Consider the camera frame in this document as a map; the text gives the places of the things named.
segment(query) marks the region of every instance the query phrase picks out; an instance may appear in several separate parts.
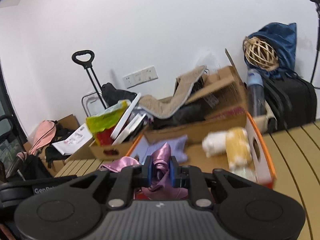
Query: black backpack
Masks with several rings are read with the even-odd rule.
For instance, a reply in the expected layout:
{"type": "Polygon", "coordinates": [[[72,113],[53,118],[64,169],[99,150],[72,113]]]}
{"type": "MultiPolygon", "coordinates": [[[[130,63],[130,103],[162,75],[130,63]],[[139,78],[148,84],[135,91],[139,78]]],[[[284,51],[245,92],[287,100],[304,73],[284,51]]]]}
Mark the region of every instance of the black backpack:
{"type": "Polygon", "coordinates": [[[295,72],[262,79],[266,101],[278,120],[278,131],[315,121],[317,97],[312,84],[295,72]]]}

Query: clear plastic container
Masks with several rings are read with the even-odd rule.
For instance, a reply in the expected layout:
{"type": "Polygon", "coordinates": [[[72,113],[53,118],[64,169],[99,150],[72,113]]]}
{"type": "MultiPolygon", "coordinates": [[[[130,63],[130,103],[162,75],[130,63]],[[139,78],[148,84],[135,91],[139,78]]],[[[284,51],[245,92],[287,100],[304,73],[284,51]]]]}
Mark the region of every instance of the clear plastic container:
{"type": "Polygon", "coordinates": [[[247,90],[248,108],[251,116],[255,117],[265,114],[263,82],[259,72],[255,69],[248,71],[247,90]]]}

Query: wicker lantern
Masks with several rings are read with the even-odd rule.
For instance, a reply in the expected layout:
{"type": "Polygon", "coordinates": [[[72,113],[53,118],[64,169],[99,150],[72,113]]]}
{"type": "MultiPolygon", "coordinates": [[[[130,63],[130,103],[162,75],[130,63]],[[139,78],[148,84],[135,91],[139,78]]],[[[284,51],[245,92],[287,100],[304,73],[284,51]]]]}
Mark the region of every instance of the wicker lantern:
{"type": "Polygon", "coordinates": [[[246,59],[252,65],[267,71],[279,67],[276,51],[258,37],[252,37],[251,39],[246,37],[243,41],[243,51],[246,59]]]}

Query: pink drawstring bag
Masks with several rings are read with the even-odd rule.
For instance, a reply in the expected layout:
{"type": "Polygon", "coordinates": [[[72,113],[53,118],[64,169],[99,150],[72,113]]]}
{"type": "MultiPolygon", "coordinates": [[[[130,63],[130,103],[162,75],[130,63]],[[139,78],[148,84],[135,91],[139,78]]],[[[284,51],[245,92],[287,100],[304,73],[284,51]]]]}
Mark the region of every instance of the pink drawstring bag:
{"type": "Polygon", "coordinates": [[[57,128],[54,121],[42,121],[35,134],[33,146],[31,147],[29,154],[35,154],[37,149],[47,145],[52,141],[56,134],[57,128]]]}

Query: black trolley handle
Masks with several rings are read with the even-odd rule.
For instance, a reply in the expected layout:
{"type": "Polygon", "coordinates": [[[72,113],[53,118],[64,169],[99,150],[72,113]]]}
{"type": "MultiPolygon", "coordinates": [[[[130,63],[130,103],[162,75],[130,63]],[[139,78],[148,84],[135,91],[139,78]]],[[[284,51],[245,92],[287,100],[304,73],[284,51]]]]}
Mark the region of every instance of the black trolley handle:
{"type": "Polygon", "coordinates": [[[73,60],[74,63],[76,63],[76,64],[78,64],[78,65],[81,65],[81,66],[86,70],[86,72],[87,72],[87,74],[88,74],[88,76],[89,76],[89,78],[90,78],[90,81],[91,81],[91,83],[92,83],[92,85],[93,85],[93,87],[94,87],[94,90],[96,91],[96,93],[97,93],[97,95],[98,95],[98,97],[99,97],[99,99],[100,99],[100,101],[101,101],[104,109],[107,109],[106,104],[105,104],[104,101],[102,100],[102,97],[101,97],[100,93],[98,92],[98,89],[97,89],[96,85],[94,84],[94,81],[93,81],[93,79],[92,79],[92,77],[91,77],[91,75],[90,75],[90,73],[89,73],[89,70],[88,70],[88,68],[91,69],[92,74],[93,74],[93,76],[94,76],[94,78],[95,78],[95,80],[96,80],[96,82],[97,82],[97,84],[99,85],[99,88],[100,88],[100,90],[101,90],[100,82],[99,82],[99,80],[98,80],[98,78],[97,78],[97,76],[96,76],[96,74],[95,74],[95,72],[94,72],[94,70],[93,70],[93,68],[92,68],[92,61],[93,61],[93,59],[94,59],[94,53],[93,53],[93,51],[92,51],[92,50],[89,50],[89,49],[77,51],[77,52],[75,52],[74,54],[72,54],[72,57],[71,57],[71,58],[72,58],[72,60],[73,60]],[[77,56],[82,56],[82,55],[86,55],[86,54],[90,54],[90,56],[91,56],[91,57],[89,58],[89,60],[87,60],[87,61],[81,61],[81,60],[79,60],[79,59],[76,58],[77,56]]]}

